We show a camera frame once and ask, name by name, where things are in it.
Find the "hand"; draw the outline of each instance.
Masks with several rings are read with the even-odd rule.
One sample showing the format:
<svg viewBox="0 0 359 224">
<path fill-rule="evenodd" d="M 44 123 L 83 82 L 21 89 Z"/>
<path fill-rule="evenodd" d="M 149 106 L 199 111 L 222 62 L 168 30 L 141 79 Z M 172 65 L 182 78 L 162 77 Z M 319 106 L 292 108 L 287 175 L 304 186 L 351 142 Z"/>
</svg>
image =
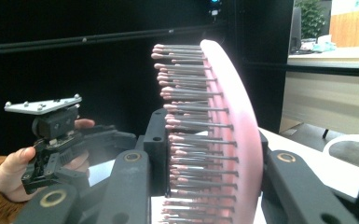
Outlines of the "hand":
<svg viewBox="0 0 359 224">
<path fill-rule="evenodd" d="M 91 128 L 93 126 L 94 121 L 92 119 L 78 119 L 75 121 L 75 127 L 77 129 Z M 28 161 L 35 156 L 35 153 L 34 147 L 22 148 L 8 155 L 5 161 L 0 165 L 0 192 L 12 202 L 25 202 L 35 195 L 35 193 L 28 195 L 21 183 L 21 177 L 25 172 Z M 86 172 L 89 169 L 88 156 L 89 152 L 86 150 L 82 155 L 73 159 L 64 167 Z"/>
</svg>

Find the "brush head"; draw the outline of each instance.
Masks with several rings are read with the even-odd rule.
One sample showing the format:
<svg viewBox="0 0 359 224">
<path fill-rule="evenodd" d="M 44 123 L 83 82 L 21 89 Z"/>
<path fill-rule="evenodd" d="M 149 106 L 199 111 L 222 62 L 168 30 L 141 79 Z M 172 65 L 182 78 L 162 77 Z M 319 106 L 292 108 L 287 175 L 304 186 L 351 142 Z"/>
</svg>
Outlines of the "brush head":
<svg viewBox="0 0 359 224">
<path fill-rule="evenodd" d="M 253 223 L 262 149 L 253 108 L 233 64 L 210 40 L 195 47 L 156 45 L 153 52 L 173 60 L 203 59 L 155 65 L 164 86 L 161 96 L 170 101 L 164 107 L 174 200 L 166 202 L 162 222 Z"/>
</svg>

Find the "brush bristle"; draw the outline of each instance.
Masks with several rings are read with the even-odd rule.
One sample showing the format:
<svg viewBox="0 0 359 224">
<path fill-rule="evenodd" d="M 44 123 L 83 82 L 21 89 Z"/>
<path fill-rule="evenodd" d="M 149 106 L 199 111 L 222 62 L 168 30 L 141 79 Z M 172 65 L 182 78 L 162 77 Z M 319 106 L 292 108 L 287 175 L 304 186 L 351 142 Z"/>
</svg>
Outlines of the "brush bristle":
<svg viewBox="0 0 359 224">
<path fill-rule="evenodd" d="M 171 192 L 161 223 L 253 223 L 262 150 L 234 66 L 209 40 L 200 46 L 156 45 L 153 52 L 154 59 L 175 63 L 155 65 L 161 97 L 168 101 L 171 147 Z"/>
</svg>

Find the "mounting hole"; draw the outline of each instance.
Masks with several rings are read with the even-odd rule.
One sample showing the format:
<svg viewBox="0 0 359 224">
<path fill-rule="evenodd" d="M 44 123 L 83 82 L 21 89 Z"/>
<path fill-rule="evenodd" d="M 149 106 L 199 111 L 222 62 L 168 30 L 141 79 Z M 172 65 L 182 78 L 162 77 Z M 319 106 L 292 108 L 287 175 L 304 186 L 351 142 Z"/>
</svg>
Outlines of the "mounting hole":
<svg viewBox="0 0 359 224">
<path fill-rule="evenodd" d="M 284 161 L 284 162 L 295 162 L 296 161 L 296 157 L 294 157 L 293 155 L 290 155 L 289 153 L 280 153 L 280 154 L 278 154 L 277 158 L 280 161 Z"/>
<path fill-rule="evenodd" d="M 327 223 L 327 224 L 340 224 L 341 223 L 336 217 L 333 217 L 332 215 L 329 215 L 329 214 L 322 214 L 321 217 L 322 217 L 322 220 L 324 221 L 324 223 Z"/>
<path fill-rule="evenodd" d="M 125 224 L 129 221 L 130 217 L 126 213 L 117 213 L 113 216 L 112 224 Z"/>
<path fill-rule="evenodd" d="M 65 198 L 66 191 L 63 189 L 56 189 L 43 196 L 40 200 L 40 205 L 42 207 L 52 207 L 61 203 Z"/>
<path fill-rule="evenodd" d="M 139 161 L 141 159 L 141 154 L 132 152 L 124 156 L 125 161 Z"/>
</svg>

